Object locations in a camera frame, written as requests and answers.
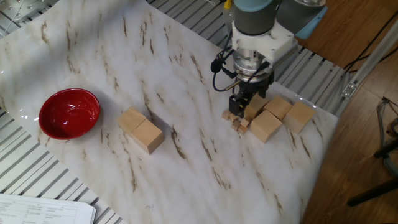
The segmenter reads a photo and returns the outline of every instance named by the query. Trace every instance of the table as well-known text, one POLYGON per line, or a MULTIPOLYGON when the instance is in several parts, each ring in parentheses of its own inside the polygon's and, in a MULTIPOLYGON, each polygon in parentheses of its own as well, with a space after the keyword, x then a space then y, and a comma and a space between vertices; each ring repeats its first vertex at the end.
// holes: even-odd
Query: table
POLYGON ((314 106, 300 135, 281 127, 266 144, 234 132, 221 119, 230 93, 211 87, 220 49, 145 1, 60 1, 0 51, 0 106, 128 223, 300 221, 337 118, 314 106), (101 117, 81 138, 50 139, 38 112, 69 87, 92 91, 101 117), (165 134, 151 156, 117 126, 130 106, 165 134))

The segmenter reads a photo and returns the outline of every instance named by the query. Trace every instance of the wooden block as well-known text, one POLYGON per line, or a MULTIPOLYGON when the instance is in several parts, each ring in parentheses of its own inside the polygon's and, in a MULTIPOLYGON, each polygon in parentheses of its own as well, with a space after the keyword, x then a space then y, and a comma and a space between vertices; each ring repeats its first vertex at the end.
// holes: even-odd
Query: wooden block
POLYGON ((132 138, 148 154, 164 141, 163 132, 147 119, 132 132, 132 138))
POLYGON ((138 110, 130 107, 118 118, 118 124, 126 134, 132 137, 132 132, 146 119, 138 110))
POLYGON ((229 120, 229 116, 230 116, 231 112, 229 112, 229 110, 224 110, 223 115, 221 116, 224 120, 229 120))
POLYGON ((267 98, 262 98, 258 93, 255 94, 250 103, 244 109, 244 116, 253 120, 261 113, 263 107, 268 103, 268 101, 269 100, 267 98))
POLYGON ((292 106, 293 105, 285 101, 282 97, 274 96, 264 108, 277 117, 279 121, 282 121, 292 106))
POLYGON ((241 126, 247 128, 251 121, 252 121, 251 118, 243 118, 241 121, 241 126))
POLYGON ((257 118, 255 118, 250 125, 250 131, 262 143, 276 133, 282 122, 278 120, 271 112, 265 110, 257 118))
POLYGON ((244 133, 246 133, 246 131, 248 131, 248 129, 249 128, 240 125, 238 128, 238 132, 241 134, 244 134, 244 133))
POLYGON ((315 110, 305 105, 303 102, 298 101, 289 110, 289 112, 287 112, 282 123, 290 130, 298 134, 314 115, 315 110))
POLYGON ((235 114, 230 114, 230 115, 229 115, 229 119, 230 119, 232 122, 235 122, 235 121, 238 120, 238 117, 237 117, 235 114))
POLYGON ((232 129, 233 129, 234 131, 237 131, 240 125, 241 125, 241 123, 240 123, 239 121, 234 121, 234 122, 232 123, 232 129))

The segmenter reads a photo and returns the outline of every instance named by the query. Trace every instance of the bowl rim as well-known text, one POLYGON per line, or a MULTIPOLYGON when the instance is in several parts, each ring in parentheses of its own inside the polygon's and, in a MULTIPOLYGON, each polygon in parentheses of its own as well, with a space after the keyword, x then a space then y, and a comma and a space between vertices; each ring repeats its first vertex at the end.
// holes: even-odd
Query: bowl rim
POLYGON ((90 131, 90 130, 94 127, 94 125, 97 123, 98 119, 100 118, 100 114, 101 114, 100 101, 97 99, 97 97, 96 97, 92 92, 90 92, 90 91, 88 91, 88 90, 85 90, 85 89, 82 89, 82 88, 67 88, 67 89, 64 89, 64 90, 61 90, 61 91, 58 91, 58 92, 54 93, 52 96, 50 96, 50 97, 43 103, 43 105, 42 105, 42 107, 41 107, 41 109, 40 109, 40 112, 39 112, 39 126, 40 126, 40 129, 42 130, 42 132, 43 132, 44 134, 46 134, 48 137, 50 137, 50 138, 57 139, 57 140, 71 140, 71 139, 75 139, 75 138, 81 137, 82 135, 84 135, 84 134, 86 134, 88 131, 90 131), (79 91, 82 91, 82 92, 84 92, 84 93, 87 93, 87 94, 91 95, 91 96, 95 99, 95 103, 96 103, 95 106, 98 107, 99 113, 98 113, 98 116, 96 116, 96 117, 94 118, 93 125, 92 125, 90 128, 88 128, 87 131, 83 131, 81 134, 79 134, 79 135, 77 135, 77 136, 74 136, 74 137, 63 138, 63 137, 54 136, 53 134, 48 133, 48 132, 43 128, 42 119, 41 119, 41 117, 42 117, 42 115, 43 115, 43 110, 44 110, 45 106, 47 106, 47 105, 50 103, 50 100, 54 99, 56 96, 58 96, 58 95, 60 95, 60 94, 62 94, 62 93, 68 92, 68 91, 75 91, 75 90, 79 90, 79 91))

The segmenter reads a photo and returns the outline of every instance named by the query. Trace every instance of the metal grating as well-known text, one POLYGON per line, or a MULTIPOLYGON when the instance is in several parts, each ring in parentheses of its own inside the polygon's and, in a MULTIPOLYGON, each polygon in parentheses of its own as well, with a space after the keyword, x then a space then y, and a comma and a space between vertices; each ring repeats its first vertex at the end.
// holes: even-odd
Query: metal grating
POLYGON ((341 92, 349 82, 348 74, 330 61, 302 47, 283 71, 275 71, 275 80, 311 103, 337 117, 347 106, 341 92))
POLYGON ((24 0, 22 3, 20 0, 0 0, 0 39, 39 17, 57 1, 24 0))
POLYGON ((219 0, 148 0, 147 2, 215 45, 221 47, 225 44, 228 34, 224 16, 226 11, 219 0))
POLYGON ((95 224, 126 223, 0 108, 0 193, 95 207, 95 224))

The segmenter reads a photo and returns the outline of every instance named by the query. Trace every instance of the wooden floor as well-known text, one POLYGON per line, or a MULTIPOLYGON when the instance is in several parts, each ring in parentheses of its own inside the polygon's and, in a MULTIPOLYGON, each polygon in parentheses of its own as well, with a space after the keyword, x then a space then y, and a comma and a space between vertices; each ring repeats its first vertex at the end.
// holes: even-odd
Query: wooden floor
POLYGON ((329 10, 323 20, 300 44, 340 67, 356 59, 398 10, 397 0, 326 0, 326 5, 329 10))
MULTIPOLYGON (((330 27, 320 27, 313 41, 302 44, 345 66, 397 9, 398 1, 336 0, 335 14, 324 22, 330 27), (359 17, 367 25, 353 28, 359 17)), ((354 208, 346 205, 350 197, 392 179, 382 160, 373 158, 380 144, 376 107, 383 96, 398 103, 398 53, 371 72, 342 114, 302 223, 398 223, 398 190, 354 208)), ((385 125, 396 117, 387 107, 385 125)), ((398 164, 398 154, 392 158, 398 164)))

